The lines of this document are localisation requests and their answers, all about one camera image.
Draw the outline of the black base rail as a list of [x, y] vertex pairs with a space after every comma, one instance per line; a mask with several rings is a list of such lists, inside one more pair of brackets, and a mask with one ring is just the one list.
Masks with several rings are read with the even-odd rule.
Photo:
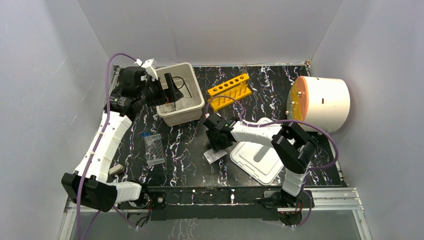
[[149, 187], [139, 200], [118, 204], [120, 211], [142, 213], [152, 210], [153, 221], [176, 219], [261, 219], [300, 223], [303, 212], [318, 203], [311, 190], [304, 190], [290, 203], [274, 187]]

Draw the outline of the metal crucible tongs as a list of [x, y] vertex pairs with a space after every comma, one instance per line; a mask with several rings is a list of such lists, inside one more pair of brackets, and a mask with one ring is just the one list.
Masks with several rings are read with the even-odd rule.
[[164, 113], [171, 113], [174, 112], [176, 110], [176, 105], [175, 103], [167, 103], [163, 105], [163, 112]]

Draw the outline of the white plastic bin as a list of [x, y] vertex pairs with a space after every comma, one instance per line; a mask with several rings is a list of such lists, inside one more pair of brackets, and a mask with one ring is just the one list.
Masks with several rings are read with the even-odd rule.
[[[179, 89], [183, 93], [183, 98], [173, 102], [176, 105], [176, 110], [173, 112], [164, 113], [163, 105], [157, 106], [156, 111], [159, 117], [161, 117], [169, 127], [199, 120], [202, 115], [202, 108], [205, 105], [205, 100], [197, 81], [193, 66], [189, 62], [183, 62], [157, 68], [156, 72], [157, 75], [162, 79], [161, 82], [164, 88], [167, 88], [164, 77], [165, 73], [170, 73], [172, 77], [178, 76], [184, 78], [192, 95], [192, 98], [190, 98], [190, 95], [185, 87]], [[174, 78], [173, 80], [177, 87], [180, 87], [183, 83], [182, 80], [177, 78]]]

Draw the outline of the black wire ring stand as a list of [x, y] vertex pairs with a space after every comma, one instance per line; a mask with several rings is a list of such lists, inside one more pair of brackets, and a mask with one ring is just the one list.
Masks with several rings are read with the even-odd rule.
[[182, 80], [182, 85], [181, 85], [180, 87], [177, 87], [177, 89], [179, 90], [179, 89], [181, 89], [181, 88], [185, 87], [185, 88], [186, 88], [186, 90], [187, 90], [187, 92], [188, 92], [188, 94], [189, 94], [189, 96], [190, 96], [190, 98], [192, 98], [192, 97], [193, 97], [193, 96], [192, 96], [192, 94], [191, 94], [191, 92], [190, 92], [190, 90], [189, 90], [189, 88], [188, 88], [188, 85], [186, 84], [185, 78], [182, 78], [182, 77], [180, 77], [180, 76], [174, 76], [174, 77], [172, 77], [172, 79], [179, 79], [179, 80]]

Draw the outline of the clear acrylic tube rack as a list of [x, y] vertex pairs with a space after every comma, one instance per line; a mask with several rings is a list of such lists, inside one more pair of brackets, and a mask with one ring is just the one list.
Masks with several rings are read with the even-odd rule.
[[164, 147], [162, 143], [162, 135], [146, 135], [144, 138], [145, 142], [145, 158], [146, 163], [149, 166], [163, 164], [166, 162]]

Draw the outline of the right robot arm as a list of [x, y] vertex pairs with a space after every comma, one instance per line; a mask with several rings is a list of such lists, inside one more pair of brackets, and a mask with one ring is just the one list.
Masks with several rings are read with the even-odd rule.
[[257, 123], [245, 123], [214, 113], [203, 124], [211, 152], [225, 154], [233, 146], [231, 161], [260, 184], [269, 185], [285, 170], [280, 191], [265, 193], [259, 204], [295, 207], [301, 201], [302, 185], [318, 143], [297, 122], [276, 123], [264, 117]]

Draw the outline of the white bin lid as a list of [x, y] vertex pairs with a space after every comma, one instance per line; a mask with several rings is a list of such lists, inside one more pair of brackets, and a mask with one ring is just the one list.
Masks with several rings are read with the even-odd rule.
[[280, 131], [280, 126], [272, 124], [266, 117], [254, 123], [254, 127], [237, 121], [230, 131], [237, 145], [230, 152], [231, 161], [261, 185], [270, 185], [281, 173], [284, 165], [275, 149], [272, 147], [272, 136]]

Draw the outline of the white plastic packet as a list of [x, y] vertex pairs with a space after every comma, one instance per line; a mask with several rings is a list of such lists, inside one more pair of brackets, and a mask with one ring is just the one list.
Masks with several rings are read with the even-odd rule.
[[207, 162], [211, 165], [212, 163], [218, 161], [219, 159], [225, 157], [228, 154], [226, 150], [214, 151], [213, 149], [209, 149], [203, 153], [203, 156], [207, 160]]

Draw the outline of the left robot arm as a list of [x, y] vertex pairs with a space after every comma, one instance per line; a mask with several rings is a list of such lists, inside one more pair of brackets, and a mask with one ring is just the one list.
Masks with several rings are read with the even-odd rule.
[[137, 208], [147, 206], [149, 194], [141, 183], [135, 180], [108, 182], [112, 160], [122, 138], [144, 106], [170, 104], [184, 96], [170, 72], [159, 77], [155, 70], [130, 66], [119, 71], [117, 81], [108, 95], [100, 126], [87, 153], [75, 170], [64, 173], [61, 179], [73, 203], [101, 212], [108, 212], [115, 205], [128, 201]]

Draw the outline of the white cylindrical centrifuge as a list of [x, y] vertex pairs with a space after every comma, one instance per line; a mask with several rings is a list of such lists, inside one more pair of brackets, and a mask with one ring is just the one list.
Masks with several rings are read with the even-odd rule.
[[285, 114], [333, 133], [347, 120], [350, 106], [349, 89], [342, 79], [300, 76], [289, 90]]

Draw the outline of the yellow test tube rack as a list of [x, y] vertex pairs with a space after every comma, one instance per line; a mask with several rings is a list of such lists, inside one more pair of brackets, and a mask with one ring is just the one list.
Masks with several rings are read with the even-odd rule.
[[242, 98], [252, 94], [248, 81], [250, 76], [247, 73], [238, 75], [221, 84], [211, 87], [207, 90], [209, 95], [208, 103], [214, 112], [227, 107]]

